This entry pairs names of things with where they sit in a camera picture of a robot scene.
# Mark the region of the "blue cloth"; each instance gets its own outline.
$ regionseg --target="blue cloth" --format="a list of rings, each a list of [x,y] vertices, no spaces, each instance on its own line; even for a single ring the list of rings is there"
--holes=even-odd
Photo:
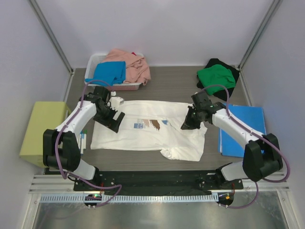
[[[112,86],[115,83],[123,83],[125,78],[126,78],[125,61],[104,62],[104,63],[99,63],[96,66],[93,79],[85,79],[85,82],[89,82],[91,80],[103,80]],[[92,82],[92,83],[101,86],[107,86],[107,84],[102,82]]]
[[[229,110],[253,129],[266,134],[264,113],[261,107],[229,105]],[[222,145],[223,156],[244,157],[244,149],[224,130],[219,129],[218,151]]]

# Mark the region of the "pink towel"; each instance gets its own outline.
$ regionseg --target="pink towel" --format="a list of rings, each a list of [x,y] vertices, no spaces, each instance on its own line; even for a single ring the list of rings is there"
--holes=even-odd
[[[130,52],[112,49],[102,62],[125,61],[126,79],[124,83],[146,83],[151,79],[148,64],[144,57],[135,56]]]

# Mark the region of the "blue board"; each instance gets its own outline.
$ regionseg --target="blue board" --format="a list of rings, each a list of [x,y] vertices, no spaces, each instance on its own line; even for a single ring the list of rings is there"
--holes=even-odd
[[[266,134],[264,113],[261,107],[229,105],[229,110],[253,129]],[[223,156],[244,157],[244,149],[224,130],[219,130],[218,151]]]

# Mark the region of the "white plastic basket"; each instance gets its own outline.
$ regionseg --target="white plastic basket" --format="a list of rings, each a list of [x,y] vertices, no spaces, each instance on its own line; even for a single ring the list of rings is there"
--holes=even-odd
[[[136,53],[136,55],[138,56],[144,56],[141,53]],[[94,54],[90,57],[88,65],[87,65],[87,69],[86,69],[86,73],[85,73],[85,79],[93,79],[94,76],[94,72],[96,69],[96,66],[99,63],[102,63],[102,61],[106,58],[107,54]],[[115,83],[112,88],[115,91],[134,91],[134,90],[138,90],[139,86],[141,83],[122,83],[122,84],[117,84]],[[89,84],[88,86],[99,86],[97,84]]]

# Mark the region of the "yellow foam block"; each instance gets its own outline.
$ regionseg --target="yellow foam block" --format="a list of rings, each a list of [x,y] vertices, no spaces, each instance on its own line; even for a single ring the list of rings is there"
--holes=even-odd
[[[46,129],[55,129],[71,113],[65,102],[36,102],[30,117],[19,156],[44,168],[42,136]]]

